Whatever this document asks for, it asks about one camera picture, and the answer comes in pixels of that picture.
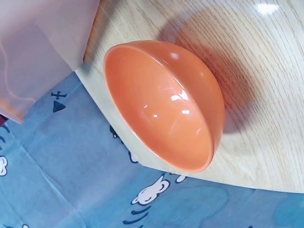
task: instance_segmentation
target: cloud pattern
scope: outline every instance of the cloud pattern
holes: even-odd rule
[[[141,190],[137,197],[132,200],[131,204],[138,203],[142,206],[147,205],[155,200],[159,194],[166,191],[170,186],[170,182],[168,180],[163,180],[163,177],[164,175],[162,175],[153,185]]]
[[[0,176],[5,176],[7,173],[6,166],[8,165],[8,161],[5,157],[0,157]]]

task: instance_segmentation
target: bowl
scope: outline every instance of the bowl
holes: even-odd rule
[[[225,108],[208,67],[175,44],[119,44],[104,57],[112,100],[134,134],[159,158],[187,172],[211,163],[223,133]]]

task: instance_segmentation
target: ceramic bowl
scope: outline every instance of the ceramic bowl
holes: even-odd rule
[[[187,172],[212,161],[224,127],[224,101],[208,67],[167,42],[135,41],[108,50],[104,75],[121,116],[158,157]]]

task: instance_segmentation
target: wooden table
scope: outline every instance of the wooden table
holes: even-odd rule
[[[86,64],[76,72],[142,165],[232,185],[304,192],[304,1],[262,2],[101,1]],[[205,171],[183,173],[165,164],[115,109],[103,76],[104,55],[113,45],[138,39],[181,45],[216,76],[227,119]]]

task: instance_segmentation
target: translucent plastic container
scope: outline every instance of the translucent plastic container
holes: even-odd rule
[[[83,62],[99,0],[0,1],[0,114],[18,123]]]

